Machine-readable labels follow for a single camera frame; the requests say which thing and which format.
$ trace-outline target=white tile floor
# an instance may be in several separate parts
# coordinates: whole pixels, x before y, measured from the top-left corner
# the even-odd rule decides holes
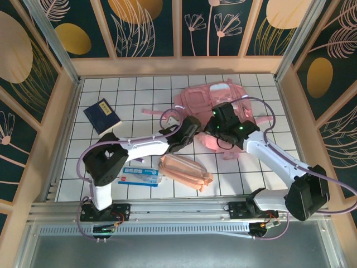
[[[67,150],[65,164],[62,170],[61,183],[57,193],[58,202],[79,201],[89,194],[87,183],[78,179],[75,165],[81,153],[99,139],[83,110],[96,103],[100,98],[106,98],[123,121],[114,129],[118,137],[139,137],[157,132],[158,116],[142,114],[143,108],[164,111],[171,108],[174,96],[186,87],[219,82],[232,79],[241,84],[251,96],[263,98],[273,108],[277,115],[277,124],[269,138],[280,147],[298,158],[296,147],[291,135],[287,118],[279,99],[279,94],[272,75],[270,74],[233,74],[233,75],[181,75],[156,76],[137,78],[106,78],[86,79],[81,94],[70,145]],[[264,105],[252,102],[256,117],[267,115]],[[269,122],[261,123],[261,130],[270,126]],[[113,183],[113,199],[145,199],[145,198],[175,198],[175,197],[205,197],[216,195],[249,194],[260,187],[268,189],[286,188],[282,180],[264,163],[248,153],[241,153],[239,160],[223,160],[223,154],[214,154],[201,143],[182,149],[179,154],[202,163],[209,172],[214,174],[214,182],[199,193],[187,186],[164,177],[161,184],[155,188],[147,186],[127,186]],[[133,163],[157,167],[160,157],[145,157],[145,163]]]

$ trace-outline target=blue book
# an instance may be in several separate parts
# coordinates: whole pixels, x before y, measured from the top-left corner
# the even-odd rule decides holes
[[[122,122],[105,99],[88,107],[84,113],[99,136],[110,132]]]

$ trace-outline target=pink backpack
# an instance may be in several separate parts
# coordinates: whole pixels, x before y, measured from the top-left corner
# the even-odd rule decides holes
[[[216,82],[206,85],[198,85],[195,87],[186,88],[179,95],[175,96],[175,108],[181,109],[184,117],[195,116],[200,120],[203,126],[206,126],[212,116],[212,107],[222,102],[231,102],[247,96],[247,93],[241,85],[232,83],[231,79],[226,82]],[[255,123],[252,105],[248,99],[240,102],[233,103],[234,113],[239,117],[241,122],[250,120]],[[149,114],[162,114],[161,111],[149,111],[143,109],[143,113]],[[271,117],[263,117],[259,122],[271,120]],[[217,144],[215,137],[209,136],[205,133],[199,133],[195,138],[200,141],[204,146],[213,150],[216,153],[224,153],[224,159],[238,158],[241,149],[234,146],[232,149],[231,144],[220,141]]]

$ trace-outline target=book cover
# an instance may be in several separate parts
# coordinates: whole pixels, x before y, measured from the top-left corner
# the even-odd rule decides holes
[[[106,134],[122,122],[105,99],[85,109],[84,113],[99,136]]]

